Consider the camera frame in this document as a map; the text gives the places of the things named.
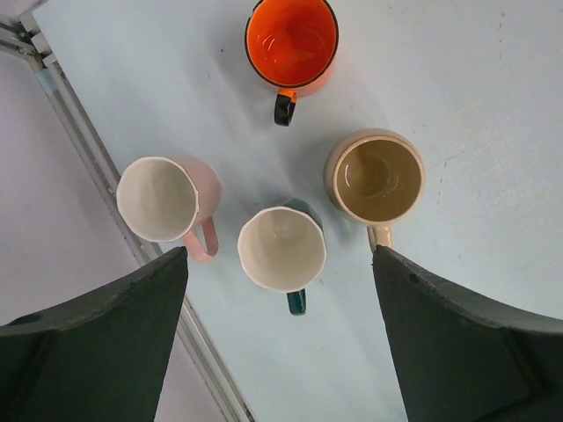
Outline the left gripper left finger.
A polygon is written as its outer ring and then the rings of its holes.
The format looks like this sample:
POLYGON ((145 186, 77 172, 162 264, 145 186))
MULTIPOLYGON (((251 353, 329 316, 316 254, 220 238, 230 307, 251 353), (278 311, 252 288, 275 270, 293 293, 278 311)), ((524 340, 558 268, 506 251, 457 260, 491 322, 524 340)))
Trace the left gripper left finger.
POLYGON ((188 280, 176 247, 1 328, 3 421, 152 421, 188 280))

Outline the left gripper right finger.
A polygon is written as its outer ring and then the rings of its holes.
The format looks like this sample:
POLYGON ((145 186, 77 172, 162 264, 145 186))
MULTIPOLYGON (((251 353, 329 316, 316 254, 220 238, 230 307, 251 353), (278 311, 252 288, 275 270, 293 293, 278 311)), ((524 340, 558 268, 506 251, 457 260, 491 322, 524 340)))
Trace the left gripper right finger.
POLYGON ((411 421, 560 421, 562 322, 478 294, 389 247, 372 268, 411 421))

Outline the pink mug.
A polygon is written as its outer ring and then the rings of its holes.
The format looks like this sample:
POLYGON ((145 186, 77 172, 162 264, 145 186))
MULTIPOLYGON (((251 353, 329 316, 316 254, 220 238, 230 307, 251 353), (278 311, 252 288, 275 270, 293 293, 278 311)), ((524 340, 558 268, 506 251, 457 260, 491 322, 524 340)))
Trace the pink mug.
POLYGON ((116 202, 124 222, 140 238, 180 240, 194 260, 209 262, 219 249, 213 213, 221 193, 217 174, 194 156, 146 156, 122 173, 116 202))

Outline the cream mug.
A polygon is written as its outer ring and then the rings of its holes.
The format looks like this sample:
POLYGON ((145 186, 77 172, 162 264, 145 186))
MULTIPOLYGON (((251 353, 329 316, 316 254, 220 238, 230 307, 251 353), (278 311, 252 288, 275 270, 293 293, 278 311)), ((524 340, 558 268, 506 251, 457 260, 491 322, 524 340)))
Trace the cream mug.
POLYGON ((404 136, 388 129, 364 129, 332 148, 323 182, 332 204, 367 229, 369 247, 375 251, 393 246, 391 226, 419 202, 425 169, 404 136))

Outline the dark green mug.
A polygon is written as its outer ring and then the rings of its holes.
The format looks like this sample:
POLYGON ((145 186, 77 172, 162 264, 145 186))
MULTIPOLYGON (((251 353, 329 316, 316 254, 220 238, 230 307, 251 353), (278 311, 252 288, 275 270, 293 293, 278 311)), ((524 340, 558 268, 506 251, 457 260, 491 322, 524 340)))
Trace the dark green mug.
POLYGON ((327 260, 322 221, 306 201, 293 198, 257 212, 239 231, 237 248, 255 285, 285 294, 291 315, 306 313, 306 288, 327 260))

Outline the orange mug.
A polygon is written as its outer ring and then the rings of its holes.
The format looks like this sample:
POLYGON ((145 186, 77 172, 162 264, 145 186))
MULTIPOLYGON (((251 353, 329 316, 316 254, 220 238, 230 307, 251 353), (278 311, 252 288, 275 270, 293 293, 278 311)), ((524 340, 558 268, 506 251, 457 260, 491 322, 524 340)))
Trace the orange mug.
POLYGON ((277 90, 274 123, 291 123, 299 98, 332 74, 340 30, 325 0, 258 2, 245 26, 245 52, 256 74, 277 90))

